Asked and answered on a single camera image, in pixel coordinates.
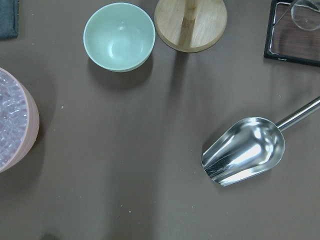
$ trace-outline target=wooden disc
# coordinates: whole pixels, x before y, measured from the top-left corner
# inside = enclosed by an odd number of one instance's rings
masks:
[[[225,31],[227,9],[223,0],[198,0],[195,19],[185,17],[187,0],[159,0],[154,24],[160,38],[171,48],[187,53],[205,50]]]

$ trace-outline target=mint green bowl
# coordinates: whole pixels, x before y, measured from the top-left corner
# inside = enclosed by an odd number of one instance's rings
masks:
[[[128,72],[150,56],[156,39],[154,23],[140,7],[118,2],[96,11],[85,25],[88,56],[113,72]]]

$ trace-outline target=stainless steel scoop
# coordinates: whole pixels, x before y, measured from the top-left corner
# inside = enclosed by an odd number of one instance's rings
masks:
[[[285,152],[282,132],[320,108],[320,96],[274,124],[262,117],[238,121],[202,156],[202,167],[222,186],[273,168]]]

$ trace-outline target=bowl rim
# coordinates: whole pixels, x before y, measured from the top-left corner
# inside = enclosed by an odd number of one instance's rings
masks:
[[[27,96],[26,93],[24,91],[24,88],[22,87],[22,84],[7,70],[3,69],[0,67],[0,72],[4,72],[5,74],[7,74],[19,87],[21,93],[23,94],[23,98],[25,101],[25,107],[26,107],[26,123],[25,123],[25,129],[24,129],[24,133],[23,133],[23,137],[21,138],[21,142],[19,144],[19,146],[17,147],[17,149],[15,150],[14,154],[10,157],[10,159],[2,166],[0,167],[0,172],[3,172],[4,170],[8,169],[10,167],[10,163],[13,161],[13,159],[16,157],[17,153],[21,150],[22,145],[26,139],[27,136],[27,132],[30,126],[30,108],[29,108],[29,104],[28,104],[28,100],[27,100]]]
[[[114,5],[127,5],[127,6],[130,6],[130,7],[133,7],[133,8],[136,8],[138,9],[142,14],[144,14],[150,24],[151,24],[151,27],[152,27],[152,44],[150,46],[150,49],[148,50],[147,54],[145,55],[145,57],[133,64],[133,65],[129,65],[129,66],[126,66],[126,67],[117,67],[117,68],[112,68],[112,67],[108,67],[106,65],[103,65],[99,62],[97,62],[93,57],[92,55],[90,54],[90,52],[88,51],[88,48],[87,48],[87,43],[86,43],[86,33],[87,33],[87,27],[89,25],[89,23],[92,21],[92,19],[101,11],[103,11],[104,9],[107,9],[107,8],[110,8],[111,6],[114,6]],[[142,8],[140,8],[139,6],[137,5],[134,5],[134,4],[131,4],[131,3],[127,3],[127,2],[115,2],[115,3],[111,3],[111,4],[108,4],[108,5],[105,5],[101,8],[99,8],[97,11],[95,11],[92,16],[88,19],[88,21],[86,22],[85,24],[85,27],[84,27],[84,31],[83,31],[83,45],[84,45],[84,49],[87,53],[87,55],[89,56],[89,58],[94,62],[96,63],[97,65],[99,65],[100,67],[104,68],[104,69],[107,69],[107,70],[110,70],[110,71],[113,71],[113,72],[128,72],[128,71],[131,71],[131,70],[134,70],[138,67],[140,67],[147,59],[148,57],[150,56],[153,48],[154,48],[154,45],[155,45],[155,41],[156,41],[156,28],[155,28],[155,25],[154,25],[154,22],[152,21],[151,17],[146,13],[146,11],[144,11]]]

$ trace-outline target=gray towel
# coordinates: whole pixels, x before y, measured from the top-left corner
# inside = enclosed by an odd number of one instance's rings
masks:
[[[0,39],[18,36],[19,0],[0,0]]]

